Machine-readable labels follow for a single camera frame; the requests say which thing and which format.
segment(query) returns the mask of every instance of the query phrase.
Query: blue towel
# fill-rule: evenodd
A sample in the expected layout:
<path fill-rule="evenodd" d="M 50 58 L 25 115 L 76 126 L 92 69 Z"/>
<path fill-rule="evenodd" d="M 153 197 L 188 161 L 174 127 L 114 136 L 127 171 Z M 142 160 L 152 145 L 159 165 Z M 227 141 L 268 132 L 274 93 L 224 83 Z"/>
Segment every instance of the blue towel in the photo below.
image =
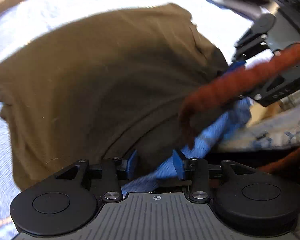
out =
<path fill-rule="evenodd" d="M 195 139 L 194 148 L 188 146 L 181 151 L 187 158 L 203 158 L 211 148 L 221 139 L 228 138 L 240 127 L 243 127 L 250 119 L 250 99 L 245 98 L 235 103 L 234 107 L 223 113 L 212 125 L 203 130 Z M 158 187 L 158 179 L 169 179 L 177 176 L 172 163 L 172 157 L 163 162 L 154 172 L 135 179 L 122 186 L 122 193 L 127 192 L 151 192 Z"/>

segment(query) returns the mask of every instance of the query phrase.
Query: brown shirt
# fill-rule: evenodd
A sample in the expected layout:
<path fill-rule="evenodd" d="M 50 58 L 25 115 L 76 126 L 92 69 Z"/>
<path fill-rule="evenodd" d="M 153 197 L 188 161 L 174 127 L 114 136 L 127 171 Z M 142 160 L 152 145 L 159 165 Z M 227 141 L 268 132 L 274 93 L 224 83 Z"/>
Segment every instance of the brown shirt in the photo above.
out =
<path fill-rule="evenodd" d="M 182 145 L 183 98 L 227 67 L 175 4 L 94 15 L 36 39 L 0 64 L 16 184 L 131 147 L 139 173 L 149 172 Z M 198 128 L 221 112 L 199 117 Z"/>

